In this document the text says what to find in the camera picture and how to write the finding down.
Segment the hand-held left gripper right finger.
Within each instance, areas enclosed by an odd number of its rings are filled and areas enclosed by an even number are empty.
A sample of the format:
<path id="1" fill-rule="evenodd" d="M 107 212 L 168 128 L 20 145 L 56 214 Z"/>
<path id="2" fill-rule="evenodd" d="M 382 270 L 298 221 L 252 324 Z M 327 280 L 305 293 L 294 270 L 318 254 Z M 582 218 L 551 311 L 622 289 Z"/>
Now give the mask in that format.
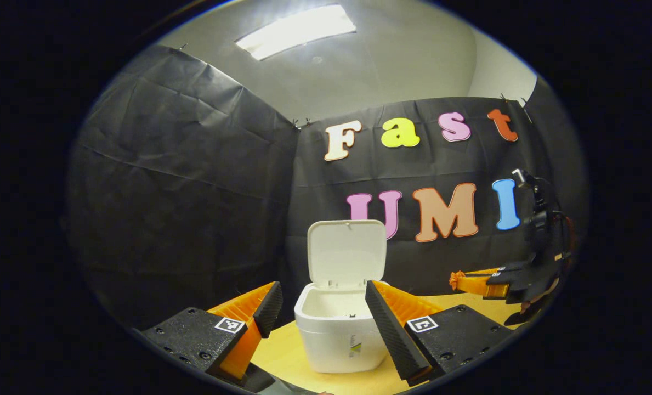
<path id="1" fill-rule="evenodd" d="M 474 308 L 441 308 L 369 280 L 365 300 L 399 377 L 410 387 L 466 368 L 503 345 L 513 331 Z"/>

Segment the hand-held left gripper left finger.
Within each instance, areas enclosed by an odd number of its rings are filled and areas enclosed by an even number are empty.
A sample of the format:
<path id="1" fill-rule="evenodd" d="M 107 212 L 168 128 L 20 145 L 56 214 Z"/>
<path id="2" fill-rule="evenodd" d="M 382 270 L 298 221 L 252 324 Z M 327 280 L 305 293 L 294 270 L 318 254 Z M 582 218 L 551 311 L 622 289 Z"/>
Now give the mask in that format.
<path id="1" fill-rule="evenodd" d="M 200 371 L 241 382 L 281 312 L 281 283 L 270 282 L 208 310 L 188 307 L 148 329 L 143 340 Z"/>

